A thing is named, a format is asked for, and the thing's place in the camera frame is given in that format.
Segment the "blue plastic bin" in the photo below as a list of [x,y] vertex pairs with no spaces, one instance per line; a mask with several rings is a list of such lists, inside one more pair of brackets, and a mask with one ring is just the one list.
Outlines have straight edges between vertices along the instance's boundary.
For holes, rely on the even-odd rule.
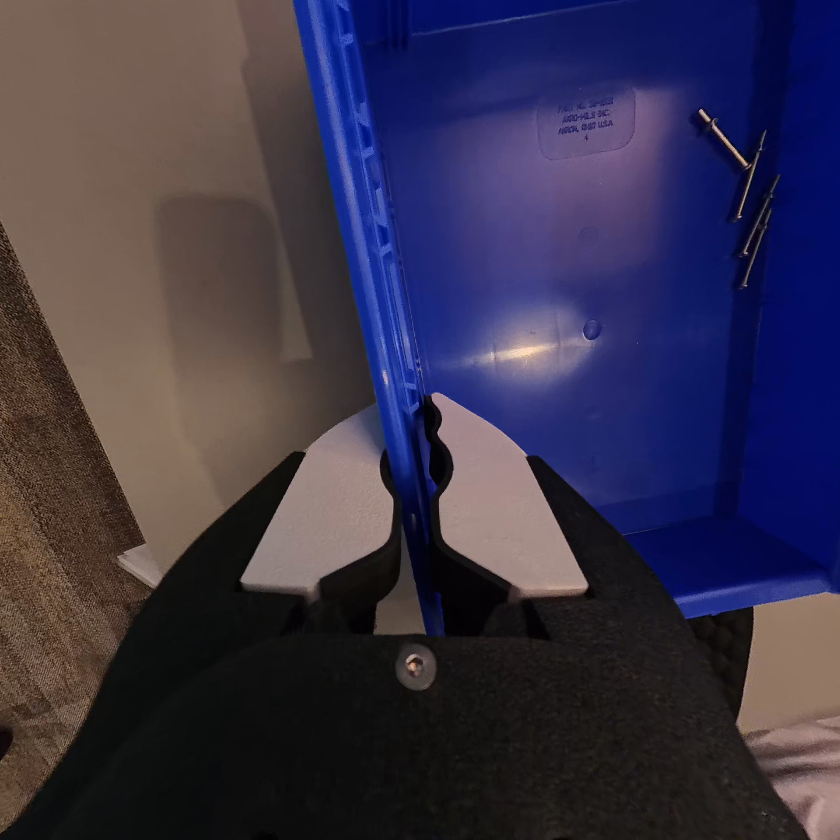
[[294,7],[426,627],[433,392],[687,617],[837,593],[838,2]]

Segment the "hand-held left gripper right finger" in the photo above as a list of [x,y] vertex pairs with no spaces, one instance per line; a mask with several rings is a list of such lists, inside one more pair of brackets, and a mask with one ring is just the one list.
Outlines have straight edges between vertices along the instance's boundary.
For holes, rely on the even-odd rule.
[[500,606],[578,597],[587,580],[527,454],[441,392],[425,398],[429,564],[446,634],[481,634]]

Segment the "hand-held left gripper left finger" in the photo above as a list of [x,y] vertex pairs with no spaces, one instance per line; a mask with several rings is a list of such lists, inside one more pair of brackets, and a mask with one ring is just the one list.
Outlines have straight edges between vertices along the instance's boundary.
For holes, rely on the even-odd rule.
[[241,588],[332,608],[352,632],[372,634],[400,578],[402,541],[402,502],[373,404],[306,449]]

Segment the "white paper sheet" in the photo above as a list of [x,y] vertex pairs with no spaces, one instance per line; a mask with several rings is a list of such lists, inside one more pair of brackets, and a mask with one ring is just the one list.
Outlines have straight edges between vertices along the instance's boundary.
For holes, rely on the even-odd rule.
[[117,564],[133,578],[152,590],[160,584],[163,577],[163,572],[156,563],[152,549],[147,543],[120,553],[117,557]]

